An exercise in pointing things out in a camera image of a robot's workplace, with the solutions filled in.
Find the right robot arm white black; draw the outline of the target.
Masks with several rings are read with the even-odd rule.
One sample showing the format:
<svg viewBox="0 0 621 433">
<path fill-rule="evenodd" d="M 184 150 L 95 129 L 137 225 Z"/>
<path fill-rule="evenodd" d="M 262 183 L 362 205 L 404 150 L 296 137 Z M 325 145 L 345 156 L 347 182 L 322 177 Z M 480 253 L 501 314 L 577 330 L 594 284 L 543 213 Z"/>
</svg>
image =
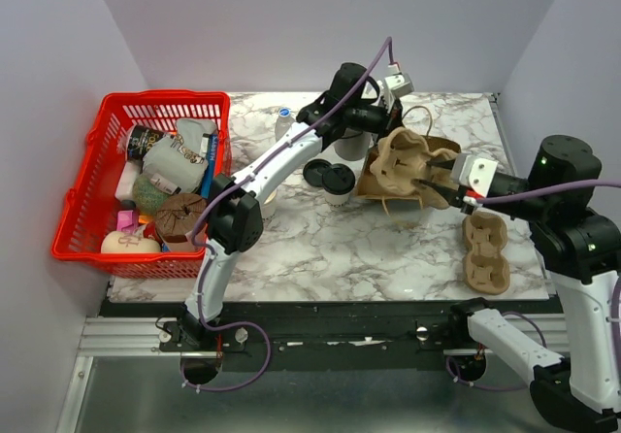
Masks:
<svg viewBox="0 0 621 433">
<path fill-rule="evenodd" d="M 455 304 L 437 330 L 453 349 L 478 343 L 527 385 L 550 425 L 571 432 L 614 432 L 620 421 L 620 231 L 589 205 L 601 160 L 572 136 L 544 138 L 525 179 L 501 173 L 471 153 L 434 161 L 451 186 L 438 193 L 472 216 L 477 208 L 528 223 L 565 316 L 569 352 L 530 339 L 486 300 Z"/>
</svg>

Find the black plastic cup lid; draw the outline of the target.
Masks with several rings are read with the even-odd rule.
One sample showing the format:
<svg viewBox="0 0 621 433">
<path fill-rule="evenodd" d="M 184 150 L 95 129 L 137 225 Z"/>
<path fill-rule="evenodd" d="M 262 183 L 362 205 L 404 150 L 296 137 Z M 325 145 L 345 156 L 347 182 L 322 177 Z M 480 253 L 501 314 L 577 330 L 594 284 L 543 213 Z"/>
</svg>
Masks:
<svg viewBox="0 0 621 433">
<path fill-rule="evenodd" d="M 345 195 L 355 187 L 354 172 L 344 164 L 332 164 L 321 177 L 323 189 L 333 195 Z"/>
</svg>

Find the green paper bag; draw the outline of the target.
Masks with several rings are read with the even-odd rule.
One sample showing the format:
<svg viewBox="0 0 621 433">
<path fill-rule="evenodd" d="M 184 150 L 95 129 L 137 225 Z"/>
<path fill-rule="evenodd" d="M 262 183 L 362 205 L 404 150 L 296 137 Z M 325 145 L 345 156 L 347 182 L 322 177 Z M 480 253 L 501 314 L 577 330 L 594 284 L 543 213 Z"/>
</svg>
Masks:
<svg viewBox="0 0 621 433">
<path fill-rule="evenodd" d="M 443 137 L 432 136 L 429 132 L 425 132 L 420 134 L 427 139 L 429 147 L 431 150 L 435 150 L 440 147 L 450 148 L 451 150 L 461 151 L 461 147 L 458 143 L 445 139 Z M 371 163 L 377 158 L 377 144 L 368 151 L 367 158 L 365 160 L 364 167 L 361 172 L 361 176 L 359 178 L 358 184 L 356 186 L 356 195 L 360 198 L 368 199 L 368 200 L 376 200 L 382 203 L 386 203 L 390 200 L 405 200 L 412 201 L 416 203 L 420 208 L 427 209 L 432 207 L 424 207 L 422 204 L 422 200 L 418 196 L 393 196 L 387 192 L 384 192 L 379 184 L 377 183 L 376 178 L 370 172 Z"/>
</svg>

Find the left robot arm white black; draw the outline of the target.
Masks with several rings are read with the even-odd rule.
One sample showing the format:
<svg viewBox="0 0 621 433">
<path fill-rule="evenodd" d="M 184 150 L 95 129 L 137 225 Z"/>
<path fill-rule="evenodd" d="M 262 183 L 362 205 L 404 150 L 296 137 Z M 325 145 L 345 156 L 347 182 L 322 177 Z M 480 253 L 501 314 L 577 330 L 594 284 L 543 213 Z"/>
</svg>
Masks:
<svg viewBox="0 0 621 433">
<path fill-rule="evenodd" d="M 182 339 L 194 350 L 214 341 L 211 321 L 219 316 L 223 297 L 240 255 L 263 232 L 261 206 L 296 169 L 337 142 L 348 130 L 376 136 L 396 127 L 402 117 L 401 97 L 412 93 L 409 76 L 396 63 L 375 81 L 369 69 L 347 62 L 330 87 L 301 109 L 287 132 L 258 159 L 233 176 L 213 178 L 207 208 L 196 227 L 205 254 L 192 294 L 185 301 L 191 318 Z"/>
</svg>

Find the brown cardboard cup carrier top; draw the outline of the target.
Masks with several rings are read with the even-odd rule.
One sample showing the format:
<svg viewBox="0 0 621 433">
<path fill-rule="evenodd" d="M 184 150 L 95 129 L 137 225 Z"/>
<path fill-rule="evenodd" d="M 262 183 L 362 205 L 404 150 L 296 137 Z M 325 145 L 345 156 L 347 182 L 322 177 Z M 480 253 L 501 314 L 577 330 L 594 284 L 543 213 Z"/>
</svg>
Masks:
<svg viewBox="0 0 621 433">
<path fill-rule="evenodd" d="M 459 151 L 440 147 L 431 150 L 427 139 L 405 127 L 394 129 L 377 144 L 377 158 L 370 172 L 384 192 L 393 196 L 418 196 L 424 207 L 445 210 L 448 201 L 429 186 L 429 181 L 455 189 L 450 173 L 427 164 L 428 161 L 452 161 Z"/>
</svg>

